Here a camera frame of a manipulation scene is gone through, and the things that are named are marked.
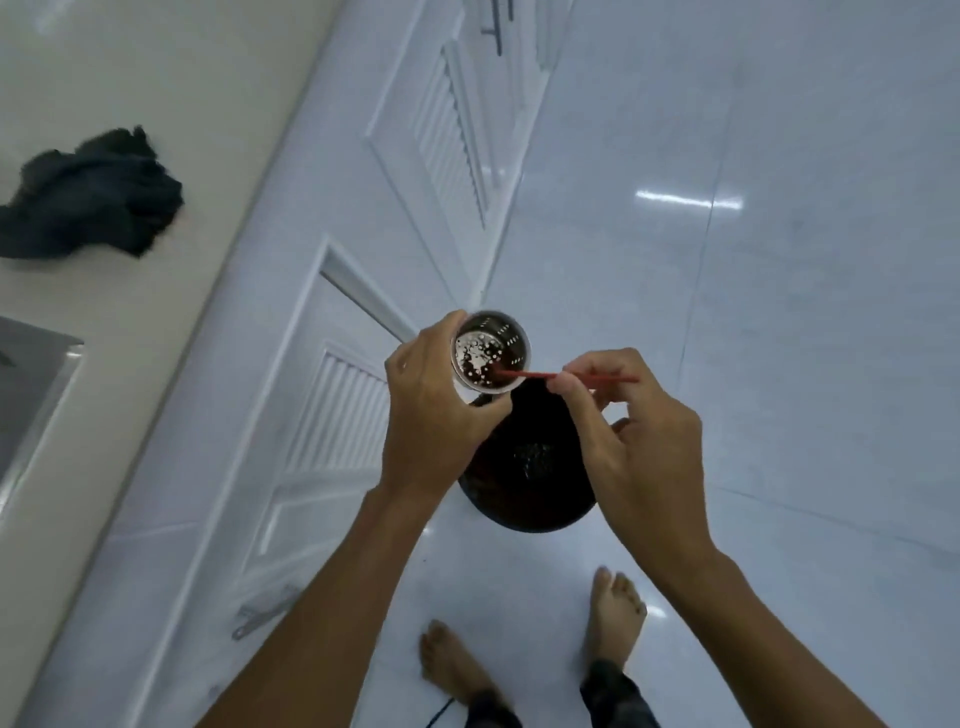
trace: dark pants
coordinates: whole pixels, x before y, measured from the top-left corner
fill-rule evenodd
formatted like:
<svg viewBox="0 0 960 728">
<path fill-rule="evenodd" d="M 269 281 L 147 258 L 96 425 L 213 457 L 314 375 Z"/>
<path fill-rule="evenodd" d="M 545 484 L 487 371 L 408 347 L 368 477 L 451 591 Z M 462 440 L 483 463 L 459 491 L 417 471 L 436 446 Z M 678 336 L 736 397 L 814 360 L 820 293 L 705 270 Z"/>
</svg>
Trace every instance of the dark pants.
<svg viewBox="0 0 960 728">
<path fill-rule="evenodd" d="M 593 728 L 660 728 L 634 681 L 608 660 L 597 660 L 580 686 Z M 470 703 L 467 728 L 522 728 L 513 712 L 493 691 Z"/>
</svg>

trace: black cord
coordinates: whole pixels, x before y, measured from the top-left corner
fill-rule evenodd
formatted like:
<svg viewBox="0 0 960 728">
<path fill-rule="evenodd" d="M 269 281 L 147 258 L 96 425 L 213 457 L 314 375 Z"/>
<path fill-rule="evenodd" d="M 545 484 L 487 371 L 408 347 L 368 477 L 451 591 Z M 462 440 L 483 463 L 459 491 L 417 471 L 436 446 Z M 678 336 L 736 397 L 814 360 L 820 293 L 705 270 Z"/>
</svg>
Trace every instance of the black cord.
<svg viewBox="0 0 960 728">
<path fill-rule="evenodd" d="M 452 697 L 446 701 L 444 706 L 437 712 L 435 716 L 430 718 L 430 722 L 426 724 L 426 728 L 433 728 L 433 724 L 436 723 L 438 720 L 440 720 L 440 716 L 446 713 L 446 709 L 449 708 L 451 705 L 453 705 Z"/>
</svg>

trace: person's left hand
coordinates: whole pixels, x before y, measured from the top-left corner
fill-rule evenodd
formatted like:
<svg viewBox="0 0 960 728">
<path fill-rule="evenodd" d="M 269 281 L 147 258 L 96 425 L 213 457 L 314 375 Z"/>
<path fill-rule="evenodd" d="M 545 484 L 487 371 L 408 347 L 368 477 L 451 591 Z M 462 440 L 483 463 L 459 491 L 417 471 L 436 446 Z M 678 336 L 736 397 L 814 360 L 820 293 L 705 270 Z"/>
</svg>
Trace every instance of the person's left hand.
<svg viewBox="0 0 960 728">
<path fill-rule="evenodd" d="M 450 343 L 466 316 L 448 313 L 384 363 L 390 424 L 381 483 L 387 488 L 439 502 L 513 408 L 509 395 L 471 407 L 457 394 Z"/>
</svg>

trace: hand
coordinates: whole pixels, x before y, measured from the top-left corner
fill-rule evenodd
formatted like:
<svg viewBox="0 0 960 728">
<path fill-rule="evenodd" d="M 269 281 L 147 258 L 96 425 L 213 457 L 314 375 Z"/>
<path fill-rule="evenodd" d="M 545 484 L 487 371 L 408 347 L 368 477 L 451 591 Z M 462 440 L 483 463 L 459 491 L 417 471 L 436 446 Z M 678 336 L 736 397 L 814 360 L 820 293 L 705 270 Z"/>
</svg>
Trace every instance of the hand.
<svg viewBox="0 0 960 728">
<path fill-rule="evenodd" d="M 670 397 L 636 349 L 590 352 L 548 383 L 577 426 L 593 492 L 613 532 L 657 582 L 707 565 L 717 554 L 707 526 L 702 426 Z M 570 372 L 634 375 L 639 384 L 605 384 L 593 394 Z M 601 414 L 627 403 L 613 426 Z"/>
<path fill-rule="evenodd" d="M 384 366 L 390 424 L 381 482 L 411 496 L 440 502 L 480 444 L 510 414 L 510 397 L 471 407 L 453 386 L 450 342 L 466 318 L 453 311 L 401 344 Z"/>
</svg>

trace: tiled floor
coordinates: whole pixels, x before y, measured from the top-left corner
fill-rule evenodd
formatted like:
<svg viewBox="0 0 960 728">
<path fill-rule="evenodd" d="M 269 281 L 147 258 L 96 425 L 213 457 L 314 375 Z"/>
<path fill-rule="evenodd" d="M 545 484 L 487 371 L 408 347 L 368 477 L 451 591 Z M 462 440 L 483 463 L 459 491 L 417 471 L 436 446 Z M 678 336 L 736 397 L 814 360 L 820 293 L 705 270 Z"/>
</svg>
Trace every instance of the tiled floor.
<svg viewBox="0 0 960 728">
<path fill-rule="evenodd" d="M 957 27 L 946 0 L 580 0 L 488 295 L 536 366 L 636 346 L 701 412 L 716 541 L 897 726 L 960 713 Z M 652 607 L 629 671 L 664 728 L 744 725 L 598 512 L 523 535 L 458 490 L 357 725 L 443 704 L 415 656 L 435 616 L 527 725 L 588 725 L 600 563 Z"/>
</svg>

